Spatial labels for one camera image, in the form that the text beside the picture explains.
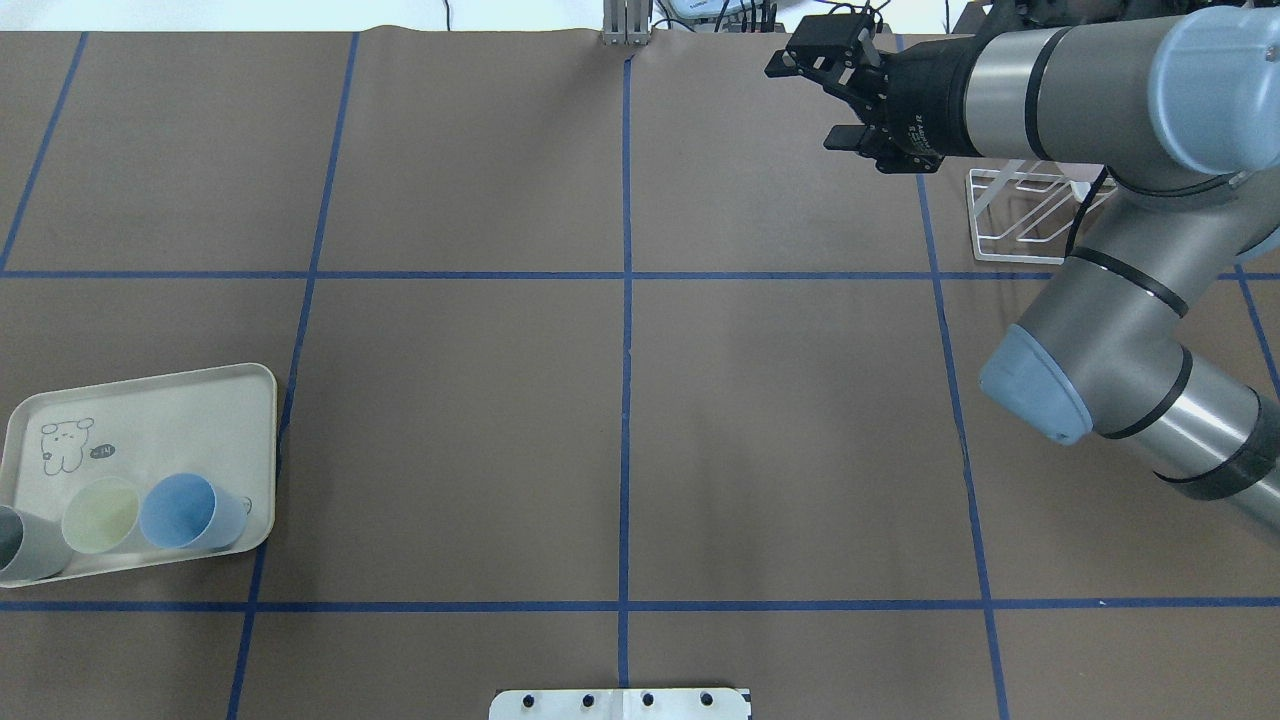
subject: white metal plate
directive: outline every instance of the white metal plate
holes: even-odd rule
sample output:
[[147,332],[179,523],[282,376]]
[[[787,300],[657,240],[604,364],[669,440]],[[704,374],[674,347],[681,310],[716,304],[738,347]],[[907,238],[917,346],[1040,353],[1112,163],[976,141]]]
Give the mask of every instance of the white metal plate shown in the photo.
[[[9,418],[0,460],[0,503],[61,520],[72,496],[105,477],[145,488],[196,473],[248,500],[244,533],[230,547],[74,555],[52,578],[14,588],[164,562],[244,552],[275,521],[275,377],[256,363],[35,395]],[[54,446],[42,428],[68,430]]]
[[750,720],[750,717],[751,691],[733,688],[506,691],[498,693],[489,706],[489,720]]

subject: plastic cup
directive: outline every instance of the plastic cup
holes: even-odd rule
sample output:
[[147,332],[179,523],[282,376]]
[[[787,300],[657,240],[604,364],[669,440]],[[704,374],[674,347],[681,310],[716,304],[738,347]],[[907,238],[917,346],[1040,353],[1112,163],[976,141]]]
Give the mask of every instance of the plastic cup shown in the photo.
[[0,580],[38,580],[70,561],[58,523],[0,505]]
[[200,475],[169,475],[142,501],[142,534],[156,547],[214,550],[236,542],[248,523],[241,498]]
[[142,493],[138,483],[102,478],[76,493],[63,514],[63,538],[84,555],[154,550],[138,528]]

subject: white tray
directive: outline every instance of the white tray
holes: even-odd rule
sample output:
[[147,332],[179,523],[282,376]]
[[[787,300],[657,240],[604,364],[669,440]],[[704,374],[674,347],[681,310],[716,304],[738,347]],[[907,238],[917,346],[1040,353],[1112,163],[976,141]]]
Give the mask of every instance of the white tray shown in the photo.
[[[247,498],[248,524],[239,539],[219,551],[77,553],[52,578],[0,582],[0,587],[229,555],[261,544],[275,521],[275,375],[244,363],[24,400],[9,418],[0,503],[59,521],[72,496],[99,478],[134,478],[150,488],[174,473],[196,473]],[[70,439],[70,447],[42,447],[42,428],[60,423],[68,424],[58,436],[65,432],[69,438],[59,439]]]

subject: black ring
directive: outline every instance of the black ring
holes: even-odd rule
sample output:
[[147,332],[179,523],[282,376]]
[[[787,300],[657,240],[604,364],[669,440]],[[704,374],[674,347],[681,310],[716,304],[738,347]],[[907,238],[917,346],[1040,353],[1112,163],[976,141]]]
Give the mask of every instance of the black ring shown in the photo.
[[1041,47],[1041,54],[1036,58],[1036,64],[1032,65],[1032,77],[1027,82],[1023,124],[1027,127],[1027,142],[1032,146],[1032,152],[1041,160],[1052,160],[1052,158],[1044,151],[1044,146],[1039,140],[1039,86],[1041,81],[1044,79],[1044,67],[1048,65],[1048,56],[1053,54],[1057,44],[1070,31],[1071,28],[1065,27],[1055,32],[1053,37],[1048,38],[1048,42],[1044,44],[1044,47]]
[[1143,273],[1138,268],[1134,268],[1129,263],[1120,260],[1119,258],[1112,258],[1106,252],[1098,252],[1092,247],[1076,247],[1071,251],[1071,258],[1079,258],[1080,260],[1093,263],[1103,270],[1111,270],[1112,273],[1147,291],[1156,300],[1169,305],[1174,313],[1178,313],[1179,318],[1185,318],[1187,313],[1190,311],[1190,305],[1188,305],[1187,301],[1183,300],[1176,292],[1169,290],[1169,286],[1147,273]]
[[1194,478],[1156,477],[1193,500],[1222,500],[1253,487],[1276,468],[1280,456],[1280,406],[1258,398],[1258,419],[1248,439],[1225,462]]
[[1107,439],[1124,439],[1126,437],[1133,437],[1140,433],[1142,430],[1146,430],[1147,428],[1153,425],[1156,420],[1164,416],[1165,413],[1169,413],[1169,409],[1172,407],[1175,402],[1178,402],[1178,398],[1183,396],[1183,391],[1187,389],[1187,380],[1189,380],[1190,377],[1192,377],[1192,351],[1184,347],[1183,369],[1178,372],[1178,379],[1174,380],[1174,387],[1169,388],[1169,392],[1165,393],[1165,398],[1160,401],[1160,405],[1156,405],[1156,407],[1153,407],[1151,413],[1147,413],[1146,415],[1142,416],[1140,420],[1138,420],[1137,423],[1129,425],[1123,430],[1116,430],[1114,433],[1098,433],[1098,434]]

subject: wire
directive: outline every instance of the wire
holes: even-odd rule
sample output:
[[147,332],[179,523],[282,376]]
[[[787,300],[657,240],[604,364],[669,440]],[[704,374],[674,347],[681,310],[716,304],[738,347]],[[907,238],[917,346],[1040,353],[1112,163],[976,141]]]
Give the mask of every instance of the wire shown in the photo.
[[685,20],[677,20],[676,18],[659,18],[657,22],[653,23],[653,27],[650,27],[649,29],[657,29],[657,27],[660,26],[662,23],[667,23],[669,26],[680,26],[687,29],[689,32],[698,32],[696,29],[694,29],[691,24],[686,23]]
[[1075,218],[1071,219],[1071,229],[1066,233],[1066,250],[1062,251],[1064,258],[1075,250],[1075,236],[1080,232],[1080,225],[1084,224],[1084,215],[1088,214],[1089,206],[1098,197],[1098,192],[1102,190],[1102,184],[1107,182],[1110,174],[1106,168],[1102,168],[1102,172],[1098,173],[1098,179],[1093,181],[1093,184],[1089,186],[1089,192],[1084,195],[1080,206],[1075,209]]
[[724,22],[724,13],[727,13],[727,12],[728,12],[728,0],[724,0],[724,4],[721,5],[721,14],[716,17],[716,31],[714,32],[719,32],[719,24],[722,22]]

